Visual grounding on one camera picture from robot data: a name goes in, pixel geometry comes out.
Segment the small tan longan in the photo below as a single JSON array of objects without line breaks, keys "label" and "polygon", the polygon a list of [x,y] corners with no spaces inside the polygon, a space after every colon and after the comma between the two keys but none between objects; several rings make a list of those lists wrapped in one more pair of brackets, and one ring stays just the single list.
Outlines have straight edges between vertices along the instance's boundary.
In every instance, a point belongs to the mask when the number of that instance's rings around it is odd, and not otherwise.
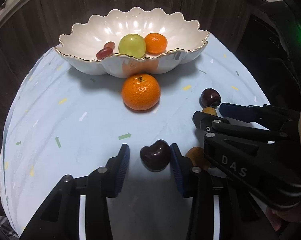
[{"label": "small tan longan", "polygon": [[213,107],[205,107],[205,108],[203,108],[202,109],[202,113],[210,114],[210,115],[213,115],[213,116],[217,115],[217,112],[216,112],[216,110]]}]

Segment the brown longan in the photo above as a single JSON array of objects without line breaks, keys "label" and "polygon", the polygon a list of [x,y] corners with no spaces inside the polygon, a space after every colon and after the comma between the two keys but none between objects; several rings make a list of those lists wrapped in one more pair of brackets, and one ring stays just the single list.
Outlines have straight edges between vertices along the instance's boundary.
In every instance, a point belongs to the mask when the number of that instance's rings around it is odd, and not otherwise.
[{"label": "brown longan", "polygon": [[209,160],[205,157],[204,149],[202,147],[191,148],[185,157],[191,159],[193,166],[202,168],[203,170],[208,170],[210,167]]}]

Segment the dark heart-shaped cherry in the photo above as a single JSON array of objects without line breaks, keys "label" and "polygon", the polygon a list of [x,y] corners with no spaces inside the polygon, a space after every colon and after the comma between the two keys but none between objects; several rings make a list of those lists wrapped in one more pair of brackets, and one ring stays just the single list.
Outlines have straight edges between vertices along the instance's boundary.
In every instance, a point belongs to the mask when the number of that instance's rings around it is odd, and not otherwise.
[{"label": "dark heart-shaped cherry", "polygon": [[142,163],[153,172],[162,171],[170,162],[170,147],[164,140],[157,140],[150,146],[140,150]]}]

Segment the large orange mandarin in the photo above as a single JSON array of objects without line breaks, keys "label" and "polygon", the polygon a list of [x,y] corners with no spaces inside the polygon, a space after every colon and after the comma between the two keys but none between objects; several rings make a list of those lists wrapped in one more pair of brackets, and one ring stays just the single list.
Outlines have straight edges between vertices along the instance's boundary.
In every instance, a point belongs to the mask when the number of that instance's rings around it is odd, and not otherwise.
[{"label": "large orange mandarin", "polygon": [[146,111],[159,102],[161,89],[153,76],[146,73],[135,74],[123,83],[121,96],[127,107],[135,111]]}]

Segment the small orange mandarin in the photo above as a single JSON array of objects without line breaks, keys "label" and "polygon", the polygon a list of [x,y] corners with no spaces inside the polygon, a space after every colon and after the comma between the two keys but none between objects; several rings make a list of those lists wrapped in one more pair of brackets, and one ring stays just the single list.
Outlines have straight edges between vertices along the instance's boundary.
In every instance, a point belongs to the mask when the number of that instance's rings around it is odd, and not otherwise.
[{"label": "small orange mandarin", "polygon": [[159,33],[150,33],[145,38],[146,51],[149,54],[158,55],[166,51],[168,41],[165,36]]}]

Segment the red grape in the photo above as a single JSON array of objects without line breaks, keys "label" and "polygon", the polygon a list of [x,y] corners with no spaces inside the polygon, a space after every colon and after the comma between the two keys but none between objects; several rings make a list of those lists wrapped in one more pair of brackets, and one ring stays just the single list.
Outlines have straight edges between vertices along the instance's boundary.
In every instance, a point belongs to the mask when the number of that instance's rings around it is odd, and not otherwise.
[{"label": "red grape", "polygon": [[113,48],[105,47],[96,53],[96,58],[98,60],[102,60],[105,57],[112,55],[112,53],[113,53]]},{"label": "red grape", "polygon": [[113,41],[109,41],[109,42],[107,42],[107,43],[103,46],[103,48],[111,48],[112,50],[114,50],[114,49],[115,49],[115,43],[114,43]]}]

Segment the light blue patterned tablecloth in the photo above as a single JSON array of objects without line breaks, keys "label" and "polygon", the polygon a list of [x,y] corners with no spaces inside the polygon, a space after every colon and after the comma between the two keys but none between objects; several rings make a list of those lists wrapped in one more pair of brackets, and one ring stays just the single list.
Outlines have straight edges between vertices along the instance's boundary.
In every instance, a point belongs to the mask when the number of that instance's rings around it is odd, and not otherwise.
[{"label": "light blue patterned tablecloth", "polygon": [[184,239],[191,200],[178,193],[169,168],[151,172],[140,149],[159,139],[182,153],[201,144],[192,121],[206,88],[223,102],[268,103],[246,67],[217,38],[190,63],[156,76],[159,103],[134,112],[121,98],[123,80],[83,74],[49,49],[22,82],[9,110],[0,156],[0,195],[6,217],[21,235],[66,174],[83,177],[130,147],[121,193],[108,200],[114,239]]}]

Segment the green grape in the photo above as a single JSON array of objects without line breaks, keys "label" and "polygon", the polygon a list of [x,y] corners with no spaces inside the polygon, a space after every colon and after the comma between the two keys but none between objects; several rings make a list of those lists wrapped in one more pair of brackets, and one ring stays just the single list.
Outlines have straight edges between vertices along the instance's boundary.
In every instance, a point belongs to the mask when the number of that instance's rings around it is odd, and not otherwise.
[{"label": "green grape", "polygon": [[138,34],[125,35],[119,42],[119,53],[137,59],[144,57],[146,53],[144,38]]}]

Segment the red grape in bowl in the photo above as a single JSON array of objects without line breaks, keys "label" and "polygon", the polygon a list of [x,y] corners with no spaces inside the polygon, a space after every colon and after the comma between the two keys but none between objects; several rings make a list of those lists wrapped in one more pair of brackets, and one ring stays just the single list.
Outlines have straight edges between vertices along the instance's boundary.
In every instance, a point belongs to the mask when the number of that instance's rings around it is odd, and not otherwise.
[{"label": "red grape in bowl", "polygon": [[113,41],[109,41],[109,42],[107,42],[107,43],[103,46],[103,48],[111,48],[112,50],[114,50],[114,49],[115,49],[115,43],[114,43]]}]

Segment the white scalloped ceramic bowl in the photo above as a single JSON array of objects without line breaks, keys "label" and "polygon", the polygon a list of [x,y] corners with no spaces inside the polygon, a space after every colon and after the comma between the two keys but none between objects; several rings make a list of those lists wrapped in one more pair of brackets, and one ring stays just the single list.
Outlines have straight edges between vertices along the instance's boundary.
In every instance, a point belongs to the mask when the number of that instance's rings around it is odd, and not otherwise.
[{"label": "white scalloped ceramic bowl", "polygon": [[161,8],[111,10],[75,23],[59,37],[56,52],[84,74],[127,78],[137,73],[163,74],[196,59],[210,33],[197,20],[167,14]]}]

